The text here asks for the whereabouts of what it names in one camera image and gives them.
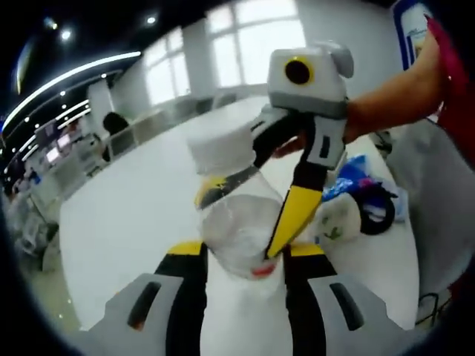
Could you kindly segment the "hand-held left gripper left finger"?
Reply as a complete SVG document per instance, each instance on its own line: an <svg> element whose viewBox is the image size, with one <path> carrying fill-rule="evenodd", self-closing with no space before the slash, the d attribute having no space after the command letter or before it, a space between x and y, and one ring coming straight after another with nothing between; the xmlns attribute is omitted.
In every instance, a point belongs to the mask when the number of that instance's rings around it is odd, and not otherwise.
<svg viewBox="0 0 475 356"><path fill-rule="evenodd" d="M74 346L81 355L199 355L207 274L203 242L175 245L153 274L117 292Z"/></svg>

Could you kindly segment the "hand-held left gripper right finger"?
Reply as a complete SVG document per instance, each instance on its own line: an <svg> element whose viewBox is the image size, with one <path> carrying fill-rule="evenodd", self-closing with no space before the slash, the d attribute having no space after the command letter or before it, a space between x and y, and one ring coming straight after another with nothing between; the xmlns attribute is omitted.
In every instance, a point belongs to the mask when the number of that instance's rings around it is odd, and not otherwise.
<svg viewBox="0 0 475 356"><path fill-rule="evenodd" d="M385 302L337 274L315 243L284 249L286 308L294 355L401 355L412 333L392 321Z"/></svg>

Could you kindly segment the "person's right hand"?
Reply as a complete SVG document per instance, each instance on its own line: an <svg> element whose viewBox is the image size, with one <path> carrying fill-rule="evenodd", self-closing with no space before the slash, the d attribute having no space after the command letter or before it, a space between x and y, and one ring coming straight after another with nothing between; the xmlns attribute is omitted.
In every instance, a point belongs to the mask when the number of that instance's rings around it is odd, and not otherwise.
<svg viewBox="0 0 475 356"><path fill-rule="evenodd" d="M343 142L345 144L351 143L360 136L370 132L371 127L374 126L373 122L376 120L379 107L376 100L370 97L361 97L350 101L348 110L349 118L343 135ZM303 150L306 141L307 136L301 131L297 136L276 149L272 156L274 158L281 158Z"/></svg>

